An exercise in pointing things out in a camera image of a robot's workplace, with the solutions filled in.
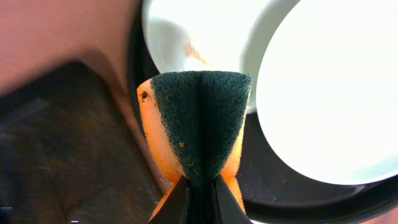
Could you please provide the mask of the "light blue plate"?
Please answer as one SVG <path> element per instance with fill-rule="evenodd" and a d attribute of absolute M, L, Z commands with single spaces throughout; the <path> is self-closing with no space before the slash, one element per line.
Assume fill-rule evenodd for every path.
<path fill-rule="evenodd" d="M 142 5 L 147 49 L 160 73 L 190 70 L 255 72 L 263 51 L 250 44 L 266 0 L 150 0 Z"/>
<path fill-rule="evenodd" d="M 272 150 L 340 185 L 397 175 L 397 1 L 260 1 L 249 54 Z"/>

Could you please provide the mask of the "green yellow sponge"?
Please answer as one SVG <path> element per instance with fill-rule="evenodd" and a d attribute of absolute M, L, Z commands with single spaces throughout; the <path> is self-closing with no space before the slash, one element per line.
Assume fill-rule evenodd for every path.
<path fill-rule="evenodd" d="M 150 154 L 173 185 L 191 188 L 191 223 L 212 223 L 212 180 L 221 176 L 239 207 L 238 173 L 252 78 L 238 72 L 188 71 L 157 75 L 137 87 Z"/>

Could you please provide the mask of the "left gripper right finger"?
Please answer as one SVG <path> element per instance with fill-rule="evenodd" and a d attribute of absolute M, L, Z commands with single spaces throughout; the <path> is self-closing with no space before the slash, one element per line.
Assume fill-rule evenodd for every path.
<path fill-rule="evenodd" d="M 213 179 L 215 224 L 252 224 L 221 175 Z"/>

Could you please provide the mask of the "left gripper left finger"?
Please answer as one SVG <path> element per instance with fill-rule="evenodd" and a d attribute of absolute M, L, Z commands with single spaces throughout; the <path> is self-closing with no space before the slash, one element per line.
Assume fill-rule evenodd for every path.
<path fill-rule="evenodd" d="M 159 211 L 148 221 L 148 224 L 186 224 L 190 204 L 190 186 L 188 180 L 181 176 Z"/>

